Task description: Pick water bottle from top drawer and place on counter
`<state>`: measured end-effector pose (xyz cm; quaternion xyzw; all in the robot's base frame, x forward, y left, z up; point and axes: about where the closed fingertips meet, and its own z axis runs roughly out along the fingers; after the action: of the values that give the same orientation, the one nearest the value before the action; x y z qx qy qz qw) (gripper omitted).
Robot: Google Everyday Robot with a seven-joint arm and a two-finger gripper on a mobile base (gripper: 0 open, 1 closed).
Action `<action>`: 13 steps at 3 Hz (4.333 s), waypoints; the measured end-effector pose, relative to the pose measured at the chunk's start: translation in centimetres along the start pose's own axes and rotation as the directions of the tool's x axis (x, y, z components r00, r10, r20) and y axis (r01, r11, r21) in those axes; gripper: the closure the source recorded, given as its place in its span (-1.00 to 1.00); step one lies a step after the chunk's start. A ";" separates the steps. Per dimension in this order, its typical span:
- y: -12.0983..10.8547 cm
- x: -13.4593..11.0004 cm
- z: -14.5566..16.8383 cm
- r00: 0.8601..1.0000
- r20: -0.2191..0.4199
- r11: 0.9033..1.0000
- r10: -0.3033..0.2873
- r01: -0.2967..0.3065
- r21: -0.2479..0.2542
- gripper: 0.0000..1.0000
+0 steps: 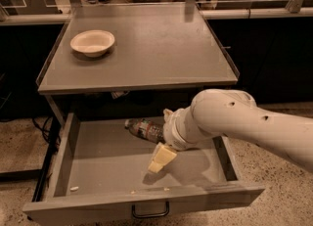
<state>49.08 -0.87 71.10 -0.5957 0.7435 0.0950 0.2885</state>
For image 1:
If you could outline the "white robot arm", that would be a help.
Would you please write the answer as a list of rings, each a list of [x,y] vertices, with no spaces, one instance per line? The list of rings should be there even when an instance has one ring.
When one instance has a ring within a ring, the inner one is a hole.
[[[259,108],[251,95],[240,90],[208,89],[190,106],[164,113],[163,138],[148,170],[160,172],[177,153],[217,136],[244,140],[313,171],[313,120]]]

